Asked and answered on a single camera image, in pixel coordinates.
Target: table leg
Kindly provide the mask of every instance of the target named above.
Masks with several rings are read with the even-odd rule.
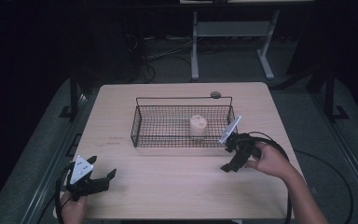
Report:
[[[267,34],[266,34],[266,42],[262,49],[257,50],[257,56],[263,66],[264,73],[266,74],[267,79],[272,80],[274,75],[269,67],[269,61],[266,58],[267,50],[269,49],[269,43],[271,42],[272,35],[274,34],[275,25],[277,23],[277,19],[279,16],[280,10],[275,10],[272,15],[271,21],[268,26]]]

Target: small round object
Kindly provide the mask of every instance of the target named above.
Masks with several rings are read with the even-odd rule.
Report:
[[[222,94],[218,91],[213,91],[211,92],[211,97],[214,99],[219,99],[220,97],[222,97]]]

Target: wooden table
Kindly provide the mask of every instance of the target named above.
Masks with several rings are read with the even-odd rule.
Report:
[[[87,218],[237,219],[283,218],[283,182],[253,169],[225,173],[234,154],[223,147],[134,147],[136,97],[232,96],[239,133],[266,133],[300,171],[280,116],[264,83],[109,85],[100,89],[77,148],[98,156],[91,178],[117,168],[110,190],[89,196]]]

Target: dark background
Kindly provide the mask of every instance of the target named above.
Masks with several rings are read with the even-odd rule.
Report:
[[[137,76],[137,54],[126,51],[123,35],[138,35],[132,17],[72,10],[77,2],[64,3],[0,0],[0,189],[69,76],[77,75],[83,91]],[[289,73],[322,62],[333,68],[358,104],[358,1],[317,1],[304,26],[306,12],[282,11],[274,35],[299,41]],[[146,35],[163,38],[191,31],[184,26],[191,22],[188,12],[138,16]]]

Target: floor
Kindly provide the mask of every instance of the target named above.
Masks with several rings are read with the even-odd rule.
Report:
[[[270,87],[290,78],[285,74],[296,43],[274,41],[268,60],[275,78],[267,80],[255,50],[263,39],[205,39],[200,46],[200,79],[197,82],[265,82]],[[149,55],[159,55],[188,42],[186,38],[147,40]],[[186,83],[191,80],[190,52],[149,59],[148,66],[132,83]],[[358,223],[358,106],[345,86],[336,80],[335,105],[341,105],[349,119],[335,123],[323,112],[324,91],[306,91],[309,77],[279,91],[271,91],[283,125],[296,150],[304,176],[317,203],[331,223]],[[76,151],[76,143],[86,126],[98,95],[96,85],[79,100],[79,113],[73,121],[60,118],[70,104],[66,80],[50,102],[26,149],[0,194],[0,223],[57,223],[52,215],[54,181]],[[86,220],[85,223],[146,223],[131,220]],[[147,223],[173,221],[147,221]],[[283,220],[247,220],[244,223],[283,223]]]

